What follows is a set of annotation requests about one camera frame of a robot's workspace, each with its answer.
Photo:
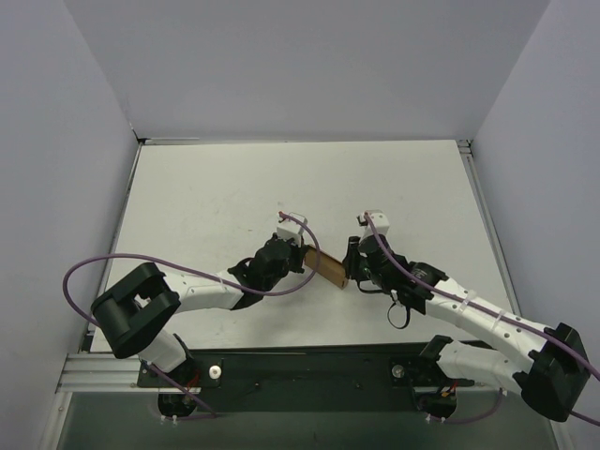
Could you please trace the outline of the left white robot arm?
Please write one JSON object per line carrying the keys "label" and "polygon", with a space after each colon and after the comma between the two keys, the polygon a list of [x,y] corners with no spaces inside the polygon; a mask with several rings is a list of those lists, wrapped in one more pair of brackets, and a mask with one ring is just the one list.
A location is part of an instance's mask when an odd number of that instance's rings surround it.
{"label": "left white robot arm", "polygon": [[191,377],[191,357],[183,341],[164,330],[169,319],[177,312],[249,308],[291,272],[303,273],[307,251],[302,240],[274,234],[252,258],[214,280],[145,262],[96,299],[91,312],[116,358],[137,355],[167,383],[181,385]]}

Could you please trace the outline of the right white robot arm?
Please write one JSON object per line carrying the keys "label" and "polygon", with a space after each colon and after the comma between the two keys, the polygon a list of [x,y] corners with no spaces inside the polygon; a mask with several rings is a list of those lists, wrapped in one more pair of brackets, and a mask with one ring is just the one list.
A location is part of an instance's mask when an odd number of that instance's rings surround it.
{"label": "right white robot arm", "polygon": [[352,236],[342,261],[347,278],[374,284],[393,305],[441,320],[483,342],[478,348],[436,336],[421,357],[446,379],[469,380],[516,393],[535,412],[563,422],[574,415],[591,377],[579,332],[549,327],[497,307],[424,262],[408,262],[385,237]]}

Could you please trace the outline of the brown cardboard box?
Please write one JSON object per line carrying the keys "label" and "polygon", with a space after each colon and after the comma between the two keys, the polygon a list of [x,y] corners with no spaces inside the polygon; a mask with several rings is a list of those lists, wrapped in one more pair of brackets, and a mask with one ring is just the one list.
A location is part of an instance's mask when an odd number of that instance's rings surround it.
{"label": "brown cardboard box", "polygon": [[309,269],[315,270],[321,277],[339,289],[344,290],[348,285],[342,262],[323,251],[320,253],[320,261],[317,262],[317,249],[313,245],[307,246],[304,263]]}

